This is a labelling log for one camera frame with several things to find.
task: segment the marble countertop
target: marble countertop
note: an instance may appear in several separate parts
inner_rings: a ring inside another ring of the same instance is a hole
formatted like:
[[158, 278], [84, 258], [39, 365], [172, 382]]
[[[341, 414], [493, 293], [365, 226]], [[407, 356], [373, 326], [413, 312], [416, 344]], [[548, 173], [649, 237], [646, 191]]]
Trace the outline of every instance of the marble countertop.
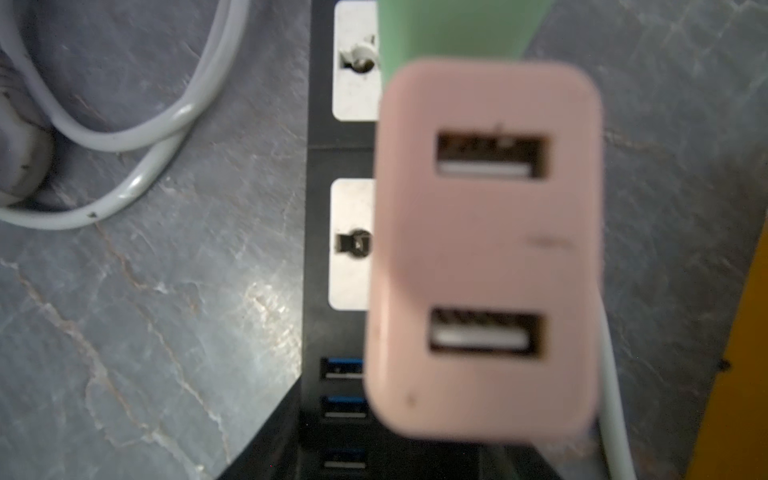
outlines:
[[[216, 7], [27, 3], [45, 80], [97, 129], [180, 95]], [[308, 0], [254, 0], [223, 94], [125, 212], [0, 225], [0, 477], [215, 478], [294, 383], [309, 23]], [[561, 0], [529, 49], [603, 94], [604, 296], [643, 479], [684, 474], [768, 206], [767, 25], [765, 0]], [[45, 207], [142, 153], [57, 141]], [[541, 448], [603, 475], [594, 435]]]

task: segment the electrical socket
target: electrical socket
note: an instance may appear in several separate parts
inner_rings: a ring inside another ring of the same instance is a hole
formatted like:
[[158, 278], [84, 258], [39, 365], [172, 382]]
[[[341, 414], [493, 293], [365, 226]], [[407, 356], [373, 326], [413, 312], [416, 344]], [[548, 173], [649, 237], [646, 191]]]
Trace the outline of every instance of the electrical socket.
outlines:
[[371, 257], [339, 252], [339, 235], [373, 233], [372, 178], [339, 178], [331, 184], [328, 303], [335, 310], [367, 310]]
[[382, 93], [377, 49], [379, 22], [373, 0], [342, 0], [333, 13], [333, 116], [376, 121]]

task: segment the usb-a port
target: usb-a port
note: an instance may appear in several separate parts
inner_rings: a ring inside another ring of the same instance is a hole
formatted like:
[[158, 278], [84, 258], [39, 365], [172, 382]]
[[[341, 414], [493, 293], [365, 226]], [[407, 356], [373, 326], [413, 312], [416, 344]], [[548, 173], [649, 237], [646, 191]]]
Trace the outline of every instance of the usb-a port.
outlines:
[[329, 449], [323, 455], [323, 467], [332, 470], [365, 470], [363, 449]]
[[440, 132], [437, 139], [441, 175], [543, 178], [546, 156], [543, 137]]
[[543, 318], [534, 313], [432, 309], [429, 346], [437, 352], [541, 355]]
[[321, 379], [354, 380], [362, 378], [362, 359], [331, 356], [320, 364]]
[[322, 399], [323, 417], [327, 419], [367, 419], [368, 402], [358, 396], [327, 396]]

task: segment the white power cord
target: white power cord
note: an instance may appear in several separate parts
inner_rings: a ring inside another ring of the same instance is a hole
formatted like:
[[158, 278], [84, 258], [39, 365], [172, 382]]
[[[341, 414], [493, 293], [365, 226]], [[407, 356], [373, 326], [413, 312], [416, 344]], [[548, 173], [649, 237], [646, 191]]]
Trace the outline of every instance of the white power cord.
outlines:
[[600, 308], [602, 397], [598, 423], [603, 451], [611, 480], [637, 480], [632, 463], [632, 453], [629, 448], [629, 439], [627, 438], [627, 427], [624, 423], [624, 409], [621, 407], [621, 392], [619, 391], [619, 378], [616, 372], [614, 347], [611, 343], [611, 331], [608, 329], [608, 318], [602, 300], [600, 301]]
[[30, 60], [14, 21], [12, 2], [0, 0], [0, 48], [62, 134], [83, 147], [100, 151], [129, 151], [152, 145], [125, 180], [92, 204], [64, 212], [5, 207], [0, 208], [0, 220], [40, 230], [67, 230], [103, 220], [139, 198], [175, 155], [192, 122], [221, 90], [243, 39], [249, 9], [250, 0], [220, 0], [200, 62], [181, 98], [143, 124], [104, 133], [83, 127], [56, 101]]

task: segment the plug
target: plug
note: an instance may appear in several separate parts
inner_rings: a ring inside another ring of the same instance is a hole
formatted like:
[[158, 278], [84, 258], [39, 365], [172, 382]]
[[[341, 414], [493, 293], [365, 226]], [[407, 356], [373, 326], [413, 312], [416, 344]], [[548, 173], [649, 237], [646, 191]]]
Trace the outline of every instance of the plug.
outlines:
[[392, 430], [519, 442], [593, 420], [601, 122], [565, 65], [419, 60], [388, 84], [363, 381]]
[[0, 51], [0, 207], [32, 195], [48, 173], [53, 136], [21, 74]]

